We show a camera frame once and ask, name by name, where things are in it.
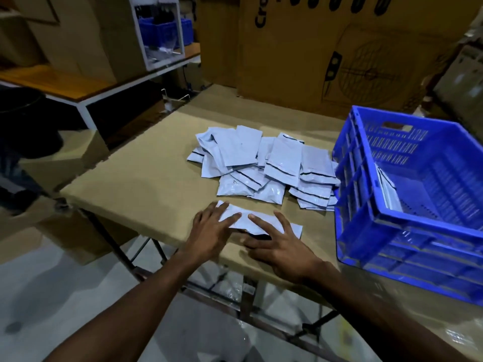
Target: crate rim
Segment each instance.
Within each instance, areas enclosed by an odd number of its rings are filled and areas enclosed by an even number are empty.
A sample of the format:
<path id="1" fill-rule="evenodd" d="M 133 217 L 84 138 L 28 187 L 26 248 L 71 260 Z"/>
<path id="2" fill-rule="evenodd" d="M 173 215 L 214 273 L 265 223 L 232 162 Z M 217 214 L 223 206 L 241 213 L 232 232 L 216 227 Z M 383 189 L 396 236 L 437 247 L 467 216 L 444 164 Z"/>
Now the crate rim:
<path id="1" fill-rule="evenodd" d="M 422 216 L 416 216 L 416 215 L 412 215 L 412 214 L 408 214 L 408 213 L 404 213 L 404 212 L 399 212 L 399 211 L 395 211 L 395 210 L 392 210 L 392 209 L 389 209 L 389 208 L 386 207 L 385 202 L 384 202 L 384 198 L 383 198 L 383 193 L 382 193 L 382 190 L 381 190 L 381 184 L 379 183 L 379 181 L 377 179 L 375 161 L 372 157 L 372 150 L 371 150 L 371 147 L 369 146 L 369 142 L 367 140 L 366 130 L 364 129 L 364 124 L 363 124 L 362 119 L 360 117 L 359 109 L 373 110 L 373 111 L 377 111 L 377 112 L 380 112 L 380 109 L 366 108 L 366 107 L 360 107 L 360 106 L 353 106 L 352 107 L 352 110 L 353 110 L 353 113 L 354 113 L 354 118 L 355 118 L 356 123 L 359 127 L 359 130 L 360 130 L 361 134 L 364 134 L 364 137 L 365 137 L 365 139 L 362 139 L 361 141 L 362 141 L 362 145 L 364 147 L 364 151 L 367 152 L 366 159 L 367 159 L 367 162 L 368 162 L 367 166 L 368 166 L 369 173 L 370 173 L 369 179 L 375 181 L 374 183 L 371 183 L 371 185 L 374 189 L 374 197 L 375 197 L 375 200 L 376 200 L 377 210 L 385 216 L 396 217 L 398 219 L 412 221 L 412 222 L 420 222 L 420 223 L 422 223 L 426 226 L 430 226 L 430 227 L 437 229 L 435 232 L 438 232 L 438 233 L 444 234 L 444 233 L 447 233 L 448 230 L 450 230 L 452 232 L 452 236 L 457 236 L 455 233 L 458 233 L 458 234 L 465 233 L 466 235 L 469 235 L 469 236 L 472 236 L 472 237 L 477 237 L 477 238 L 483 240 L 483 232 L 480 231 L 480 230 L 475 230 L 475 229 L 471 229 L 471 228 L 468 228 L 468 227 L 465 227 L 465 226 L 460 226 L 460 225 L 454 225 L 452 223 L 444 222 L 444 221 L 440 221 L 440 220 L 436 220 L 436 219 L 428 219 L 428 218 L 422 217 Z M 405 114 L 405 113 L 398 113 L 398 112 L 391 112 L 391 113 L 406 116 L 406 117 L 409 116 L 412 119 L 421 120 L 421 121 L 428 119 L 428 118 L 421 118 L 421 117 L 418 117 L 418 116 L 413 116 L 413 115 L 409 115 L 409 114 Z M 469 138 L 471 140 L 472 144 L 479 147 L 480 150 L 481 150 L 481 146 L 476 141 L 476 139 L 474 139 L 468 133 L 468 131 L 465 130 L 462 127 L 462 125 L 460 125 L 459 123 L 451 122 L 451 121 L 443 121 L 443 120 L 434 120 L 434 121 L 440 121 L 440 122 L 443 122 L 445 124 L 454 125 L 454 126 L 458 127 L 459 130 L 462 133 L 464 133 L 467 136 L 467 138 Z"/>

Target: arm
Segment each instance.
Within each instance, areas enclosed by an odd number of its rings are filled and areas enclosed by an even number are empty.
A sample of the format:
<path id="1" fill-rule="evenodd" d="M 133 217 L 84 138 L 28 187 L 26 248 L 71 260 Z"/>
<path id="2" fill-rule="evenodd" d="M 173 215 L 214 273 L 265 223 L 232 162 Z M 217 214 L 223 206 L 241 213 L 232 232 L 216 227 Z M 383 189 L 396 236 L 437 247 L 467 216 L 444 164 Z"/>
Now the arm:
<path id="1" fill-rule="evenodd" d="M 241 216 L 222 222 L 228 203 L 211 203 L 198 212 L 185 246 L 147 280 L 64 341 L 46 362 L 136 361 L 158 327 L 172 299 L 204 262 L 218 256 Z"/>
<path id="2" fill-rule="evenodd" d="M 304 284 L 320 293 L 356 329 L 383 361 L 469 361 L 413 319 L 374 297 L 358 290 L 329 262 L 317 258 L 295 237 L 289 221 L 275 216 L 284 234 L 272 225 L 249 215 L 249 218 L 272 240 L 247 237 L 248 254 L 273 267 L 276 275 L 293 283 Z"/>

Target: forearm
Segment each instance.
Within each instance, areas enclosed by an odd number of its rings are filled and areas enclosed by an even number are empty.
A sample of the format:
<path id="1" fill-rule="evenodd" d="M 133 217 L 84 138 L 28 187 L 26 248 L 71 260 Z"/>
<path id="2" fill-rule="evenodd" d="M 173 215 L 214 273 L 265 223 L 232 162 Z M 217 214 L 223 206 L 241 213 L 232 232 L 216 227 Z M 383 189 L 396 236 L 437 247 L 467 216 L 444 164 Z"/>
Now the forearm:
<path id="1" fill-rule="evenodd" d="M 146 281 L 57 347 L 47 362 L 136 361 L 198 264 L 179 251 Z"/>
<path id="2" fill-rule="evenodd" d="M 356 289 L 332 264 L 321 261 L 317 267 L 306 285 L 326 298 L 381 360 L 468 360 L 400 310 Z"/>

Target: black bucket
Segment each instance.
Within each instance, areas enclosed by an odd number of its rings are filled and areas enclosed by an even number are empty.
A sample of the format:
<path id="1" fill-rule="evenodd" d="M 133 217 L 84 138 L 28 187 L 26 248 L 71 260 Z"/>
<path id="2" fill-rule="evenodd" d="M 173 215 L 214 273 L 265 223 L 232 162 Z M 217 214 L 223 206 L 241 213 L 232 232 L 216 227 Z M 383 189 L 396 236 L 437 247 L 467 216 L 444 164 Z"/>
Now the black bucket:
<path id="1" fill-rule="evenodd" d="M 44 99 L 35 89 L 0 90 L 0 136 L 21 157 L 49 156 L 64 144 L 49 112 L 42 108 Z"/>

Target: blue storage bin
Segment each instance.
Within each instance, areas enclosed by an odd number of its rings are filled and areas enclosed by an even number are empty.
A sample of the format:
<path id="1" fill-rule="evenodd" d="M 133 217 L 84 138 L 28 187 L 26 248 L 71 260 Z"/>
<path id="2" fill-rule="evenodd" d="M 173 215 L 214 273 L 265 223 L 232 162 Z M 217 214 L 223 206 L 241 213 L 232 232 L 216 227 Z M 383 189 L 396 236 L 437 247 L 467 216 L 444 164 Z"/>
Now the blue storage bin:
<path id="1" fill-rule="evenodd" d="M 183 44 L 193 43 L 193 24 L 190 19 L 181 18 Z M 153 18 L 139 19 L 142 42 L 145 46 L 179 48 L 176 22 L 153 24 Z"/>
<path id="2" fill-rule="evenodd" d="M 461 125 L 353 107 L 332 156 L 340 261 L 483 305 L 483 148 Z M 385 206 L 374 163 L 404 212 Z"/>

